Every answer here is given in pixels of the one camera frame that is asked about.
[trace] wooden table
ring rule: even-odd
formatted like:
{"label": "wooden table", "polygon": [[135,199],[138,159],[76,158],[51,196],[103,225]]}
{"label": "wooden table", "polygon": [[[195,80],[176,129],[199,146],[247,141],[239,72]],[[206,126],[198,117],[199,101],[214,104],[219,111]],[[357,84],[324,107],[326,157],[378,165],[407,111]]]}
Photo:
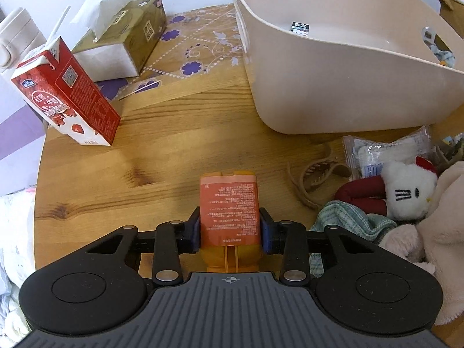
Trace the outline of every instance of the wooden table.
{"label": "wooden table", "polygon": [[[165,61],[163,67],[178,69],[178,64]],[[287,136],[268,128],[255,110],[243,61],[130,95],[114,105],[122,120],[112,147],[80,146],[54,129],[48,131],[36,196],[37,268],[123,225],[143,231],[187,219],[199,203],[200,175],[214,171],[254,171],[260,206],[275,220],[310,227],[316,212],[294,195],[286,164],[298,172],[323,157],[322,143],[328,141],[343,158],[341,134]],[[410,131],[362,136],[390,142]],[[343,181],[332,177],[316,198],[329,201]],[[197,255],[181,259],[187,271],[205,269]],[[150,277],[151,261],[152,256],[143,256],[142,275]],[[264,260],[261,268],[275,269],[276,260]],[[452,328],[436,331],[461,348],[462,330],[461,318]]]}

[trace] white straw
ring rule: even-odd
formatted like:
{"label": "white straw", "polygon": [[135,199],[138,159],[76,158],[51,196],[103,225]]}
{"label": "white straw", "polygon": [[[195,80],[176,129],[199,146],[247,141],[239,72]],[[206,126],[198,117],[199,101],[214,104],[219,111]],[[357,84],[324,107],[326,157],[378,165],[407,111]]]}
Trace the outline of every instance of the white straw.
{"label": "white straw", "polygon": [[47,44],[52,41],[52,39],[55,36],[55,34],[57,33],[59,27],[63,23],[64,17],[66,17],[66,14],[68,14],[69,9],[71,9],[71,7],[69,5],[66,7],[66,9],[64,9],[63,14],[61,15],[60,19],[56,23],[55,27],[53,28],[52,32],[50,33],[50,36],[47,39]]}

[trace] hello kitty plush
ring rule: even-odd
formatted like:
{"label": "hello kitty plush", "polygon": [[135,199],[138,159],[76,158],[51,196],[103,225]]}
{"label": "hello kitty plush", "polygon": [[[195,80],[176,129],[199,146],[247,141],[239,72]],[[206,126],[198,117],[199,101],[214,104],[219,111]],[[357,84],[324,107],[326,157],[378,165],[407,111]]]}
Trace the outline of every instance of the hello kitty plush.
{"label": "hello kitty plush", "polygon": [[366,214],[395,221],[419,220],[427,214],[437,179],[433,165],[421,157],[416,157],[414,164],[388,162],[381,175],[344,184],[334,199],[353,204]]}

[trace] green plaid cloth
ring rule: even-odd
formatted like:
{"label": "green plaid cloth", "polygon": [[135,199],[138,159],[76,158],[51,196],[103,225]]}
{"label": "green plaid cloth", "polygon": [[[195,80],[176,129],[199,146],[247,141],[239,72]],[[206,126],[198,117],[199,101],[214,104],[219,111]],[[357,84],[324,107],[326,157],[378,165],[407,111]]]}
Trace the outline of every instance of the green plaid cloth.
{"label": "green plaid cloth", "polygon": [[[343,201],[331,201],[319,212],[311,231],[324,231],[327,225],[338,225],[375,244],[391,229],[396,228],[396,222],[378,214],[365,214],[358,207]],[[309,257],[311,274],[319,278],[324,273],[320,253]]]}

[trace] gray ribbed panel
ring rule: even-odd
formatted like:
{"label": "gray ribbed panel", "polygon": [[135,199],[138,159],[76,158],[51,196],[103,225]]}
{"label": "gray ribbed panel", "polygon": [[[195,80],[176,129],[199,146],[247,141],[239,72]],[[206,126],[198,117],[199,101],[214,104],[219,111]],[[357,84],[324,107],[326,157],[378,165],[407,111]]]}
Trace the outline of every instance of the gray ribbed panel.
{"label": "gray ribbed panel", "polygon": [[383,338],[338,326],[307,290],[277,283],[271,273],[193,273],[184,285],[157,290],[133,320],[100,335],[63,337],[34,331],[18,348],[433,348],[429,331]]}

